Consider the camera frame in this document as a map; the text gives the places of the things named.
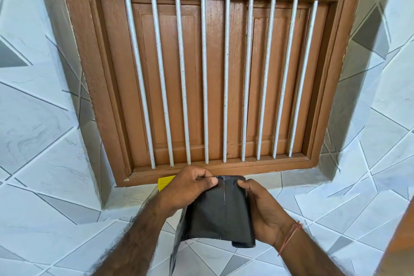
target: person's right arm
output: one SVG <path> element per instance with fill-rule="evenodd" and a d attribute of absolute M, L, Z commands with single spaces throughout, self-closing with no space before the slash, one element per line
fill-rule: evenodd
<path fill-rule="evenodd" d="M 248 192 L 256 239 L 280 252 L 295 221 L 255 180 L 238 180 L 238 185 Z M 281 256 L 292 276 L 345 276 L 302 228 L 294 233 Z"/>

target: yellow label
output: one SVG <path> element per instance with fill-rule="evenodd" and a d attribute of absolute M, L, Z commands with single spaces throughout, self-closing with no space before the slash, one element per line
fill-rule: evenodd
<path fill-rule="evenodd" d="M 158 178 L 158 192 L 160 192 L 161 190 L 163 190 L 167 186 L 167 184 L 169 184 L 171 182 L 171 180 L 174 177 L 175 176 Z"/>

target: roll of black garbage bags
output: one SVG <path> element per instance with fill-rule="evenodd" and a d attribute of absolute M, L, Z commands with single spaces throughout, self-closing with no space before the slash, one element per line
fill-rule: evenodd
<path fill-rule="evenodd" d="M 170 259 L 170 275 L 175 267 L 181 241 L 210 238 L 231 241 L 234 247 L 256 245 L 246 191 L 237 185 L 242 176 L 217 176 L 218 184 L 203 192 L 183 210 Z"/>

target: red string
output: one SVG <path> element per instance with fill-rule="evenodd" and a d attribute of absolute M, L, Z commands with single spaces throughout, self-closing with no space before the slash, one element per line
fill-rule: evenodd
<path fill-rule="evenodd" d="M 283 241 L 282 247 L 280 247 L 279 254 L 277 254 L 277 256 L 281 255 L 283 249 L 286 247 L 287 243 L 292 239 L 295 232 L 301 229 L 302 227 L 303 225 L 301 224 L 300 221 L 297 221 L 296 223 L 292 225 L 292 228 L 290 228 L 289 233 L 286 235 L 285 240 Z"/>

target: white metal bar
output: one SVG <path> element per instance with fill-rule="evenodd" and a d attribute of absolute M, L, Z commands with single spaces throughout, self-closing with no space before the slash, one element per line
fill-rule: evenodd
<path fill-rule="evenodd" d="M 187 89 L 185 86 L 183 23 L 181 22 L 181 0 L 176 0 L 176 13 L 177 13 L 177 30 L 178 30 L 178 37 L 179 37 L 181 95 L 183 98 L 185 151 L 187 153 L 187 164 L 191 165 L 190 133 L 188 131 Z"/>
<path fill-rule="evenodd" d="M 208 164 L 207 23 L 206 0 L 201 0 L 201 54 L 203 71 L 204 161 Z"/>
<path fill-rule="evenodd" d="M 127 10 L 128 27 L 130 31 L 132 49 L 134 52 L 135 64 L 137 66 L 138 84 L 140 87 L 142 108 L 144 110 L 145 131 L 147 132 L 147 141 L 148 141 L 149 157 L 151 159 L 151 168 L 155 169 L 154 148 L 152 147 L 152 136 L 151 136 L 151 127 L 149 125 L 147 97 L 145 95 L 144 77 L 142 76 L 140 52 L 138 50 L 137 33 L 135 30 L 135 22 L 134 22 L 134 15 L 132 12 L 131 0 L 125 0 L 125 7 Z"/>
<path fill-rule="evenodd" d="M 273 158 L 276 158 L 277 142 L 279 140 L 280 123 L 282 121 L 283 103 L 284 103 L 284 96 L 286 92 L 287 74 L 289 71 L 290 55 L 292 52 L 293 33 L 295 31 L 295 20 L 296 20 L 297 10 L 298 10 L 298 0 L 293 0 L 292 15 L 290 18 L 290 27 L 289 27 L 289 37 L 288 37 L 288 42 L 287 42 L 285 63 L 284 63 L 284 69 L 283 69 L 283 75 L 282 75 L 282 88 L 280 89 L 280 96 L 279 96 L 279 103 L 278 103 L 278 110 L 277 110 L 276 131 L 274 133 L 273 154 L 272 154 Z"/>
<path fill-rule="evenodd" d="M 247 49 L 246 49 L 246 66 L 244 74 L 244 99 L 243 99 L 243 131 L 241 141 L 241 161 L 246 159 L 246 133 L 247 133 L 247 113 L 249 105 L 249 86 L 250 86 L 250 68 L 252 62 L 252 42 L 253 42 L 253 0 L 249 0 L 248 18 L 247 18 Z"/>
<path fill-rule="evenodd" d="M 165 131 L 167 134 L 168 154 L 170 156 L 170 166 L 173 167 L 174 166 L 173 145 L 171 142 L 170 117 L 168 115 L 167 91 L 165 88 L 164 64 L 162 60 L 161 36 L 159 33 L 157 0 L 151 0 L 151 5 L 152 5 L 152 16 L 154 18 L 155 43 L 157 45 L 159 80 L 161 83 L 162 107 L 164 110 L 164 121 L 165 121 Z"/>
<path fill-rule="evenodd" d="M 308 59 L 309 59 L 309 52 L 311 50 L 311 43 L 312 43 L 312 36 L 313 36 L 313 27 L 315 26 L 315 19 L 316 19 L 316 12 L 318 10 L 318 0 L 313 1 L 312 5 L 312 12 L 309 20 L 309 27 L 308 27 L 308 35 L 306 37 L 306 44 L 305 44 L 305 53 L 303 55 L 303 62 L 302 62 L 302 69 L 301 74 L 298 82 L 298 88 L 296 93 L 296 101 L 295 101 L 295 108 L 293 112 L 293 121 L 292 121 L 292 128 L 290 133 L 290 140 L 289 140 L 289 157 L 292 156 L 293 152 L 293 144 L 295 142 L 295 134 L 296 128 L 298 124 L 298 116 L 299 116 L 299 109 L 301 106 L 301 99 L 302 99 L 302 92 L 303 92 L 303 83 L 305 82 L 305 75 L 306 75 L 306 68 L 308 66 Z"/>
<path fill-rule="evenodd" d="M 224 17 L 224 103 L 223 103 L 223 163 L 227 161 L 227 112 L 229 102 L 230 0 L 226 0 Z"/>
<path fill-rule="evenodd" d="M 274 21 L 274 8 L 275 7 L 276 7 L 276 0 L 272 0 L 270 2 L 269 24 L 267 28 L 265 71 L 263 74 L 262 101 L 260 105 L 259 137 L 257 138 L 257 152 L 256 152 L 257 160 L 260 159 L 260 151 L 262 149 L 263 123 L 265 121 L 267 78 L 269 75 L 270 52 L 272 49 L 272 35 L 273 35 L 273 21 Z"/>

